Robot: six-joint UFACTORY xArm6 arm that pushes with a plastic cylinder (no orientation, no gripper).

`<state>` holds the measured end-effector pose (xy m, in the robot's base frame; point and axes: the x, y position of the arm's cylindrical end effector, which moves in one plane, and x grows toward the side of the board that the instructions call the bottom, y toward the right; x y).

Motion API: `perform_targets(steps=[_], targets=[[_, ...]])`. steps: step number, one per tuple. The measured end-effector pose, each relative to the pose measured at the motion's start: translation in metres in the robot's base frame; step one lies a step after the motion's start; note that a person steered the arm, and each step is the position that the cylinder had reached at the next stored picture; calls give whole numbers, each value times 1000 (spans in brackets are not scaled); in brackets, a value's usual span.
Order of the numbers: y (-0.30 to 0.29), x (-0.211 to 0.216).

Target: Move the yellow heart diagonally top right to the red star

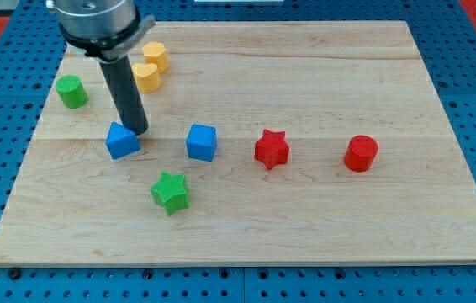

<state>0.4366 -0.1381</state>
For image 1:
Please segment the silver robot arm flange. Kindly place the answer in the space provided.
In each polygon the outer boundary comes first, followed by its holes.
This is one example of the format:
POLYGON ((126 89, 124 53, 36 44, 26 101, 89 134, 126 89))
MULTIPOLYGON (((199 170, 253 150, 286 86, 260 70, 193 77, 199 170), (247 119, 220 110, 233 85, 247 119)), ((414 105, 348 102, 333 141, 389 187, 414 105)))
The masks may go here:
POLYGON ((133 0, 46 0, 62 35, 78 54, 110 64, 128 55, 156 25, 133 0))

